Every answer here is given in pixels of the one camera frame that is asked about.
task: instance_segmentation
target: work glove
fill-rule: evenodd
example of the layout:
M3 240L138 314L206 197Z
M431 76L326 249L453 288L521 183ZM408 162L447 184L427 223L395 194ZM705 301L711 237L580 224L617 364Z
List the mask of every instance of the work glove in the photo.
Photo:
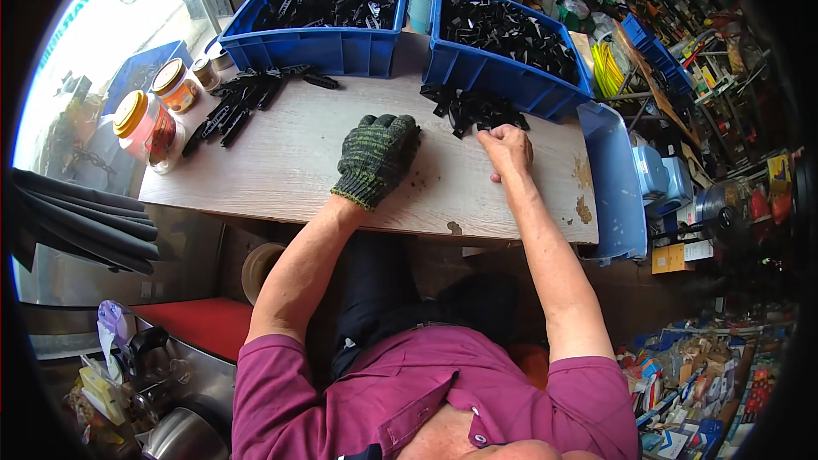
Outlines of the work glove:
M412 116L364 116L343 140L341 178L330 192L373 210L409 174L420 135Z

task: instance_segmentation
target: red mat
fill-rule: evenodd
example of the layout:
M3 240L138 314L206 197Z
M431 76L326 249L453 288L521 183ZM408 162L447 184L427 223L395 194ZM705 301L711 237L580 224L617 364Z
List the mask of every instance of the red mat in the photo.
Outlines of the red mat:
M167 304L132 305L130 309L151 325L164 329L191 346L234 362L251 326L253 307L224 297Z

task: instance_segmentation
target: stainless steel pot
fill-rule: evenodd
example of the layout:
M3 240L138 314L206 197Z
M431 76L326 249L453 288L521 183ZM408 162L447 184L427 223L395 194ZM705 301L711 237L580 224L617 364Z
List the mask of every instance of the stainless steel pot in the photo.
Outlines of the stainless steel pot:
M228 446L199 414L175 408L150 431L142 456L153 460L228 460Z

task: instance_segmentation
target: magenta polo shirt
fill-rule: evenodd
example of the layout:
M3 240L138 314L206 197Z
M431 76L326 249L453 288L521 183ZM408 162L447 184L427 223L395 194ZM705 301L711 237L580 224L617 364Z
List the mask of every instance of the magenta polo shirt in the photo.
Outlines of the magenta polo shirt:
M323 394L289 336L241 348L233 399L234 460L394 458L444 402L471 411L477 447L544 440L560 453L637 457L628 383L605 357L552 363L540 391L506 351L464 327L402 332L361 353Z

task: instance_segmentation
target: glove cuff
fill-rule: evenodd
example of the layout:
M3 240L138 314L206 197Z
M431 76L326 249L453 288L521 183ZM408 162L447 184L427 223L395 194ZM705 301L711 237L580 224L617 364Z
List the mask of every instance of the glove cuff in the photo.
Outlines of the glove cuff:
M374 175L353 172L342 175L330 193L351 200L364 210L372 211L383 199L380 187Z

